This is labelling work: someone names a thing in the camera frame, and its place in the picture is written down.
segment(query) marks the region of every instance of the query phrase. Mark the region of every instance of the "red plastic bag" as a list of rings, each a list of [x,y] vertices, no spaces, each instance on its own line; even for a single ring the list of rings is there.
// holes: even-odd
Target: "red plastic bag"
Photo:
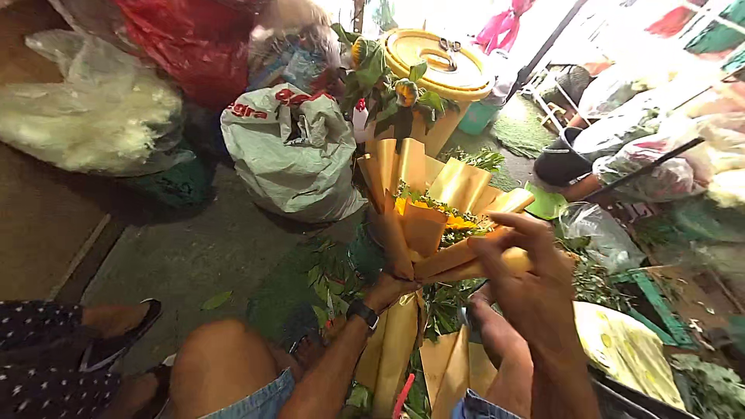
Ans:
[[[504,12],[492,17],[484,26],[484,29],[476,36],[476,43],[486,55],[495,49],[509,51],[520,29],[520,16],[533,6],[536,0],[513,0],[512,6]]]
[[[213,0],[116,0],[127,32],[197,104],[225,108],[248,79],[248,40],[255,13]]]

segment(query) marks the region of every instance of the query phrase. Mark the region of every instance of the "finger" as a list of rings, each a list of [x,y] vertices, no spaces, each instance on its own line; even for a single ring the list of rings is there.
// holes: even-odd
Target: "finger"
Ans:
[[[551,225],[525,214],[513,214],[511,212],[490,212],[489,217],[497,224],[512,227],[518,233],[535,239],[554,241],[554,232]]]
[[[499,240],[486,237],[469,237],[467,242],[469,248],[476,253],[479,262],[484,267],[486,276],[494,282],[497,287],[510,277],[510,270],[502,262],[504,249]]]

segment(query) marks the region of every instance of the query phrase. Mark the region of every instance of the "watch strap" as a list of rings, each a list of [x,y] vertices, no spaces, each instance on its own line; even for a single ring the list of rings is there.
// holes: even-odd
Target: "watch strap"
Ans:
[[[362,302],[362,300],[354,300],[346,310],[346,318],[349,319],[351,315],[358,315],[365,320],[370,330],[375,330],[378,326],[378,315],[375,310],[369,308]]]

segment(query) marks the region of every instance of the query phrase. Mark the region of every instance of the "pink fabric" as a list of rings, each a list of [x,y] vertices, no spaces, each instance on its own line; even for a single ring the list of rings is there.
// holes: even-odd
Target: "pink fabric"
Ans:
[[[512,6],[504,12],[492,17],[484,29],[476,36],[476,43],[481,46],[485,54],[489,55],[495,49],[509,51],[520,29],[520,16],[529,10],[535,0],[513,0]]]

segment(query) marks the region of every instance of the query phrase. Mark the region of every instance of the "hand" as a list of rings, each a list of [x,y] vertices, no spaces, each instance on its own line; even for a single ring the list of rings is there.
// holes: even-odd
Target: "hand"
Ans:
[[[397,280],[384,272],[378,276],[378,282],[365,295],[365,305],[380,315],[402,295],[410,294],[422,288],[416,281]]]
[[[514,230],[497,239],[469,239],[489,278],[482,294],[496,299],[504,317],[538,351],[554,356],[576,350],[571,264],[554,247],[551,227],[528,215],[494,212],[491,219]],[[533,271],[510,273],[501,255],[514,246],[527,251]]]

